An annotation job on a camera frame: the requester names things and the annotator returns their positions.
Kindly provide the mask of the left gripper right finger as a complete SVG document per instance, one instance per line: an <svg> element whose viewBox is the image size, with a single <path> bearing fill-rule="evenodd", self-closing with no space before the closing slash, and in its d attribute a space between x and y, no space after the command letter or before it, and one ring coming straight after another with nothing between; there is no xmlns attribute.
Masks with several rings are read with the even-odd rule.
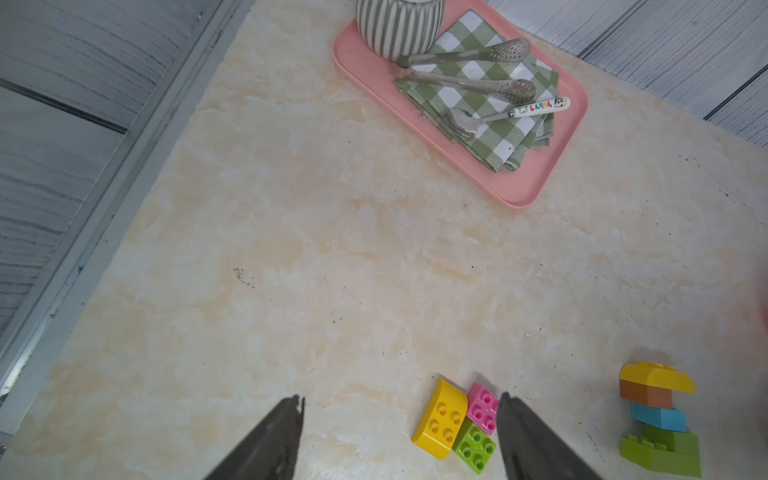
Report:
<svg viewBox="0 0 768 480"><path fill-rule="evenodd" d="M522 399L508 392L500 398L496 433L508 479L601 479Z"/></svg>

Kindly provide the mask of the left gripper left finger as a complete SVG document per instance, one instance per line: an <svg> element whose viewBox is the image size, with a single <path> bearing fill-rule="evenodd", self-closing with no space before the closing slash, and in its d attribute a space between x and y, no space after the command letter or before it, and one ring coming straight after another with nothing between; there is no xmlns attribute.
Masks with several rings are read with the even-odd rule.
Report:
<svg viewBox="0 0 768 480"><path fill-rule="evenodd" d="M304 421L305 398L283 398L206 476L207 480L294 477Z"/></svg>

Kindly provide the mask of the light green small lego brick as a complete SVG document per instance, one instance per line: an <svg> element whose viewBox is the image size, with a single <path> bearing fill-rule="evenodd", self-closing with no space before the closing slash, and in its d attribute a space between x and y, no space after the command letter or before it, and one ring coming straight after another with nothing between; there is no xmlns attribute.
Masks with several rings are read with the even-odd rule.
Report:
<svg viewBox="0 0 768 480"><path fill-rule="evenodd" d="M452 447L453 452L477 475L483 473L497 444L469 418L465 418Z"/></svg>

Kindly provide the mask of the pink small lego brick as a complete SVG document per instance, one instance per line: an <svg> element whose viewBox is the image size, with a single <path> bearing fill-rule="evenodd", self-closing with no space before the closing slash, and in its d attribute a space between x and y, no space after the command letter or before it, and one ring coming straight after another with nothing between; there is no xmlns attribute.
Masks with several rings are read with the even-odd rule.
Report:
<svg viewBox="0 0 768 480"><path fill-rule="evenodd" d="M499 399L479 382L472 385L467 398L467 417L485 434L491 436L497 427Z"/></svg>

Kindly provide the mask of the lime long lego brick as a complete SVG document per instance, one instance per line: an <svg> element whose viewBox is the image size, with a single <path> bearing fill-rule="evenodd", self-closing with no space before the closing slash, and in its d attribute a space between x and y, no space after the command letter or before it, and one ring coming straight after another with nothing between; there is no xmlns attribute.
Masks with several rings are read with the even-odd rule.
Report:
<svg viewBox="0 0 768 480"><path fill-rule="evenodd" d="M697 456L669 451L664 444L656 444L644 437L622 437L620 455L649 471L702 477L701 462Z"/></svg>

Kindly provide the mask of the brown small lego brick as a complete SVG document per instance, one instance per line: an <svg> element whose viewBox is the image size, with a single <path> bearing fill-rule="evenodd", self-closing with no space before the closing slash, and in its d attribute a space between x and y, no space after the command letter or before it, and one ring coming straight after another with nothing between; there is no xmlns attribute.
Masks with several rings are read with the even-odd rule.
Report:
<svg viewBox="0 0 768 480"><path fill-rule="evenodd" d="M673 410L673 394L669 389L621 380L620 397L652 408Z"/></svg>

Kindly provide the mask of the cyan small lego brick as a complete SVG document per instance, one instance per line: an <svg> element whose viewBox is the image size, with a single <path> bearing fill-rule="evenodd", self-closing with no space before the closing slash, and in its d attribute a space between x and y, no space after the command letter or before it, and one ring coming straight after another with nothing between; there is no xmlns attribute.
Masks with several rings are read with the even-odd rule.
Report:
<svg viewBox="0 0 768 480"><path fill-rule="evenodd" d="M677 407L664 409L633 402L631 404L631 416L633 420L662 430L682 433L688 431L686 416Z"/></svg>

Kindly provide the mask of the yellow long lego brick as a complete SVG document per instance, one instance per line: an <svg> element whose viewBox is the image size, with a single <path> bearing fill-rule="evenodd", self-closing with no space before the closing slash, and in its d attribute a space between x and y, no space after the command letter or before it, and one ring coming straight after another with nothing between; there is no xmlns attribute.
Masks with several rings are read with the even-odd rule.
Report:
<svg viewBox="0 0 768 480"><path fill-rule="evenodd" d="M623 381L654 388L694 394L696 387L691 377L675 367L639 361L624 365L620 372Z"/></svg>

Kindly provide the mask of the lime small lego brick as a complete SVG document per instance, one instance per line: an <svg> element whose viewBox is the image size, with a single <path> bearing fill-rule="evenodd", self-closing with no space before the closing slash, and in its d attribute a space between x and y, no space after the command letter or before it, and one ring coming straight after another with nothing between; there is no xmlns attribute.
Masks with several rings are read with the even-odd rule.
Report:
<svg viewBox="0 0 768 480"><path fill-rule="evenodd" d="M649 424L643 424L642 434L654 444L664 445L670 452L688 456L700 456L699 438L690 431L665 430Z"/></svg>

